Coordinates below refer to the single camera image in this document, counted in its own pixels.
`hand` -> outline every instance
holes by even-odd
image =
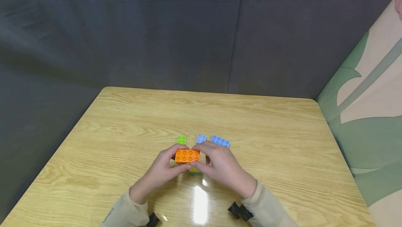
[[[257,188],[257,180],[240,166],[228,148],[207,140],[201,144],[196,144],[192,149],[206,154],[207,164],[194,161],[191,166],[233,189],[241,198],[249,198],[254,194]]]
[[[148,171],[141,177],[129,191],[130,198],[138,204],[144,204],[146,197],[156,188],[191,168],[188,164],[171,167],[170,159],[174,159],[178,149],[189,149],[182,144],[175,144],[161,151]]]

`black object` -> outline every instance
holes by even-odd
[[[155,215],[154,212],[150,214],[150,221],[147,224],[147,227],[155,227],[159,223],[159,218]]]
[[[254,216],[250,211],[248,211],[248,209],[246,209],[246,207],[244,207],[243,204],[240,206],[239,213],[246,222]]]
[[[233,202],[230,208],[228,208],[228,211],[230,211],[236,219],[240,219],[240,208],[236,202]]]

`sleeve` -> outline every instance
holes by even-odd
[[[131,200],[129,190],[113,205],[100,227],[138,227],[149,222],[148,204],[138,204]]]
[[[241,202],[254,216],[249,220],[253,227],[298,227],[277,198],[260,181],[257,181],[254,194]]]

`table surface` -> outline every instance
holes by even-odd
[[[2,224],[98,226],[160,150],[187,136],[231,142],[241,166],[299,226],[374,226],[317,103],[308,99],[106,87]],[[240,198],[181,174],[148,199],[162,226],[248,226]]]

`light blue lego brick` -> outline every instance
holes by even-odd
[[[196,140],[196,143],[202,143],[204,140],[207,140],[206,135],[199,134]]]
[[[216,135],[212,136],[211,142],[214,142],[218,145],[224,146],[224,147],[229,147],[230,146],[230,142],[228,140],[225,140],[221,137],[217,137]]]

